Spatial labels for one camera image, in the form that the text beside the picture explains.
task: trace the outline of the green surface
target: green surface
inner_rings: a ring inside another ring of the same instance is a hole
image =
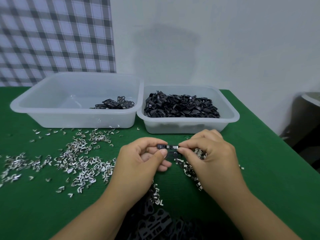
[[[10,102],[26,90],[21,87],[0,88],[0,168],[4,166],[6,155],[26,152],[33,159],[49,154],[58,157],[58,149],[64,149],[77,132],[66,129],[66,135],[59,130],[56,134],[45,136],[47,129],[27,114],[11,111]],[[222,90],[222,93],[240,113],[240,120],[229,124],[222,135],[235,146],[239,163],[245,168],[242,174],[248,187],[300,237],[319,239],[319,174],[230,91]],[[38,139],[32,129],[41,131],[44,138]],[[144,136],[156,136],[176,145],[190,135],[150,135],[143,121],[137,117],[132,128],[120,129],[119,134],[112,136],[114,148],[101,142],[101,149],[91,151],[89,156],[113,159],[122,145]],[[54,166],[46,166],[40,172],[31,169],[20,172],[22,176],[18,181],[0,188],[1,239],[48,239],[97,200],[105,189],[102,179],[98,177],[90,189],[78,194],[76,187],[65,183],[69,175]],[[28,176],[34,176],[34,179],[29,181]],[[52,181],[48,183],[45,178],[52,178]],[[204,191],[200,192],[177,165],[174,164],[165,173],[157,173],[154,181],[160,189],[164,209],[172,217],[219,222],[229,229],[229,235],[238,236],[219,206]],[[66,190],[56,193],[58,187],[63,185]],[[69,198],[68,193],[74,193],[73,198]]]

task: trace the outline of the plastic bin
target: plastic bin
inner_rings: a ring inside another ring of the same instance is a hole
[[[146,99],[157,90],[165,94],[188,94],[207,97],[218,108],[220,118],[150,118],[144,115]],[[193,85],[150,85],[144,87],[142,107],[137,115],[144,120],[146,130],[151,134],[194,134],[203,129],[222,131],[229,123],[239,120],[238,111],[230,104],[219,89],[210,86]]]
[[[47,77],[11,102],[46,128],[129,128],[141,109],[144,83],[124,74],[62,72]],[[130,109],[90,109],[106,99],[125,96]]]

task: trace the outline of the green tablecloth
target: green tablecloth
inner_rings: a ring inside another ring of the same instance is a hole
[[[2,169],[6,155],[26,152],[27,157],[33,159],[39,155],[58,157],[58,149],[64,149],[77,132],[65,129],[66,135],[59,130],[56,134],[45,136],[47,129],[27,114],[11,111],[10,102],[26,90],[21,87],[0,88]],[[248,187],[300,237],[319,239],[319,174],[230,91],[222,90],[222,93],[240,113],[240,120],[229,124],[222,135],[235,146],[239,163],[245,168],[242,174]],[[38,139],[32,129],[41,131],[44,138]],[[89,156],[113,159],[122,145],[145,136],[155,136],[176,145],[190,135],[150,135],[143,121],[137,117],[132,128],[120,129],[119,134],[112,136],[113,148],[101,143],[101,149],[91,151]],[[22,176],[18,181],[6,183],[0,188],[1,239],[48,239],[97,200],[105,189],[102,179],[98,177],[90,189],[78,194],[76,187],[65,183],[70,175],[54,166],[46,166],[40,172],[31,169],[20,172]],[[34,179],[29,181],[28,176],[34,176]],[[46,182],[45,178],[52,178],[52,181]],[[204,191],[200,192],[176,164],[165,173],[157,173],[154,181],[160,189],[164,209],[172,217],[219,222],[228,229],[226,235],[230,238],[232,235],[238,236],[237,230],[214,200]],[[66,186],[66,190],[56,193],[60,186]],[[74,193],[74,196],[69,198],[68,193]]]

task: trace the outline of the checkered curtain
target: checkered curtain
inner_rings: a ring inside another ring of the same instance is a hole
[[[110,0],[0,0],[0,86],[116,72]]]

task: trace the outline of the person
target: person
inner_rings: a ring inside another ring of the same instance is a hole
[[[157,171],[166,171],[167,142],[144,137],[124,145],[117,157],[110,183],[102,196],[51,240],[114,239],[130,208],[150,188]],[[216,130],[203,130],[179,144],[203,189],[226,212],[244,239],[300,239],[285,223],[256,198],[246,186],[234,146]],[[207,153],[201,160],[192,149]]]

